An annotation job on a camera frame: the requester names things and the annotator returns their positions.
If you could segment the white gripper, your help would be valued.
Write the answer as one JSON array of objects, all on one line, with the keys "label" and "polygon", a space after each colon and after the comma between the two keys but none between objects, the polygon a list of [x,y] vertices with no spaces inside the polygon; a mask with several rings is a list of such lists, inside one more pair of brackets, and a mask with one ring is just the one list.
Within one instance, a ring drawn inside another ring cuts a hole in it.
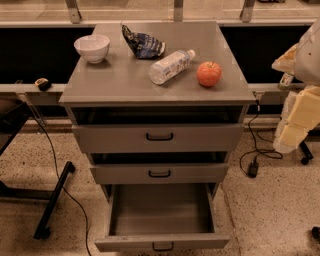
[{"label": "white gripper", "polygon": [[320,124],[320,87],[307,86],[299,93],[290,92],[275,132],[273,148],[290,153]]}]

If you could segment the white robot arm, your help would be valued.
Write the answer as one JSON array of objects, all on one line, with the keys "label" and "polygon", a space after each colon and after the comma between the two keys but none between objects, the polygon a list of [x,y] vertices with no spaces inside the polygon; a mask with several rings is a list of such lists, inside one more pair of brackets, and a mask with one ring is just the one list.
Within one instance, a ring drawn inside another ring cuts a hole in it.
[{"label": "white robot arm", "polygon": [[271,67],[305,85],[299,93],[288,94],[275,132],[274,149],[290,153],[320,124],[320,20]]}]

